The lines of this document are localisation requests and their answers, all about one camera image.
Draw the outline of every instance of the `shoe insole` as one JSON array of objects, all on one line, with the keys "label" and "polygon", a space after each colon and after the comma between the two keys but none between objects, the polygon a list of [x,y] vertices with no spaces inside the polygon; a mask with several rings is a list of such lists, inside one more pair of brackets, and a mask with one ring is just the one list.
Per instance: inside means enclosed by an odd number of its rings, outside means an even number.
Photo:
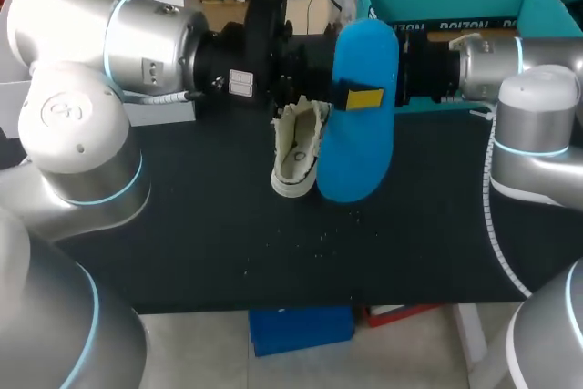
[{"label": "shoe insole", "polygon": [[337,202],[361,200],[383,180],[393,154],[394,94],[399,68],[398,41],[380,20],[359,20],[338,37],[332,80],[384,90],[380,107],[332,109],[318,162],[318,188]]},{"label": "shoe insole", "polygon": [[293,145],[281,164],[284,178],[297,181],[310,171],[313,156],[309,151],[315,129],[316,115],[313,110],[304,111],[296,117]]}]

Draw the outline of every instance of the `black table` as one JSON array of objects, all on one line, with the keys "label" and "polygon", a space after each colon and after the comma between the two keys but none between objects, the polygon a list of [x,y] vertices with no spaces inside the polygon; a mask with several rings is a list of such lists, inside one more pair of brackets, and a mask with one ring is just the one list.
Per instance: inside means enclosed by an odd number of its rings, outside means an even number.
[{"label": "black table", "polygon": [[[136,128],[149,205],[121,228],[59,245],[138,312],[518,301],[482,209],[490,127],[467,111],[397,116],[382,186],[350,205],[317,191],[275,194],[265,113]],[[1,167],[23,156],[17,140],[0,142]],[[500,246],[529,289],[583,256],[581,213],[494,190],[491,205]]]}]

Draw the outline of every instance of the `tiled floor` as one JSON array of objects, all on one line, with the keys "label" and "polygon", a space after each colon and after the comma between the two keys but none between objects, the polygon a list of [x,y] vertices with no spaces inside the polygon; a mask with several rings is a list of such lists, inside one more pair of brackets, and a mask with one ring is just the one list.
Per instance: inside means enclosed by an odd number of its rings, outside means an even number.
[{"label": "tiled floor", "polygon": [[[515,307],[479,306],[486,337],[496,333]],[[148,389],[468,387],[448,307],[384,327],[359,327],[347,343],[261,359],[253,353],[246,312],[150,315],[143,321],[154,359]]]}]

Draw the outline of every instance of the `white sticker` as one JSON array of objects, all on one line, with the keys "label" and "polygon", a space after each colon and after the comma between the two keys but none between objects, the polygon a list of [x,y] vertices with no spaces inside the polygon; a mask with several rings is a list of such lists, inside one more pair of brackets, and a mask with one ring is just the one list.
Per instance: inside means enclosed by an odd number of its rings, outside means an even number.
[{"label": "white sticker", "polygon": [[229,93],[232,95],[253,96],[253,74],[240,70],[229,71]]}]

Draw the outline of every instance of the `white sneaker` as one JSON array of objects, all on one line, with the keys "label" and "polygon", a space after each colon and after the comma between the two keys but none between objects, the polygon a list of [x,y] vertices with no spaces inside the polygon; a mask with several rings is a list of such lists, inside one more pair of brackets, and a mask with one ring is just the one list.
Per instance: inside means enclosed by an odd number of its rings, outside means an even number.
[{"label": "white sneaker", "polygon": [[273,189],[285,198],[299,198],[316,180],[323,128],[330,104],[300,97],[298,104],[286,105],[275,127],[275,164],[271,173]]}]

